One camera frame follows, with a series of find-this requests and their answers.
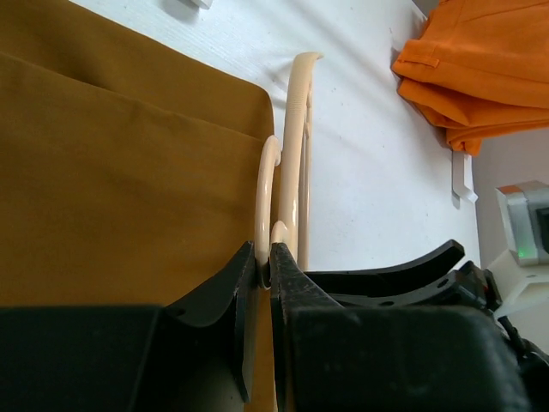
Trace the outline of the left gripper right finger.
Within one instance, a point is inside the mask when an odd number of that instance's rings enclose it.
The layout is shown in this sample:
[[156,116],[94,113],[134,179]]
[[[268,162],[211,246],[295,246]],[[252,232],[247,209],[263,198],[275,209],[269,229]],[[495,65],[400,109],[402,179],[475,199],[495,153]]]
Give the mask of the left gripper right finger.
[[270,252],[281,411],[529,411],[492,317],[467,306],[344,306]]

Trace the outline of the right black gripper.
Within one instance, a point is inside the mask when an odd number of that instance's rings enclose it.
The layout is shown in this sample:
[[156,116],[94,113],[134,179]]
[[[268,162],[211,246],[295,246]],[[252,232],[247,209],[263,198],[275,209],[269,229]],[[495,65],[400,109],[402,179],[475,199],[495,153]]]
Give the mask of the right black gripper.
[[516,357],[533,411],[548,410],[548,354],[523,338],[507,316],[490,270],[473,262],[450,271],[463,257],[463,246],[448,240],[412,261],[367,270],[306,271],[319,286],[344,306],[467,306],[492,317],[503,328],[502,338]]

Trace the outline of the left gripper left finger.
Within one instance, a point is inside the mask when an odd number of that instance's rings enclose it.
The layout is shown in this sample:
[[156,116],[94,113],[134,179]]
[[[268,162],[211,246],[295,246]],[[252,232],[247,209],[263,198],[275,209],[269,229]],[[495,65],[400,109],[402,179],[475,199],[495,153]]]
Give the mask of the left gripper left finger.
[[168,306],[4,307],[2,410],[243,410],[253,386],[255,275],[246,242]]

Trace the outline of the wooden clothes hanger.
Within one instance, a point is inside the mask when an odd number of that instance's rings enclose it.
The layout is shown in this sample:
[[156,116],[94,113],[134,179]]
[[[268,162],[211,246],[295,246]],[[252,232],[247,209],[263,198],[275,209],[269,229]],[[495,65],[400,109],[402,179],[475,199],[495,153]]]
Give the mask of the wooden clothes hanger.
[[271,245],[284,243],[302,270],[309,262],[312,141],[312,77],[317,51],[293,60],[287,85],[282,138],[263,144],[256,185],[255,260],[257,281],[269,289]]

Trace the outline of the brown trousers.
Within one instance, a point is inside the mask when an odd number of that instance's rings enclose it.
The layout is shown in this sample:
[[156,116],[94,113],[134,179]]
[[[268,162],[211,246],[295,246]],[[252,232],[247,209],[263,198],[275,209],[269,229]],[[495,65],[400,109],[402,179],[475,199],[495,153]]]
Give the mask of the brown trousers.
[[[184,297],[251,243],[273,132],[253,83],[70,1],[2,2],[1,311]],[[256,286],[241,411],[275,407]]]

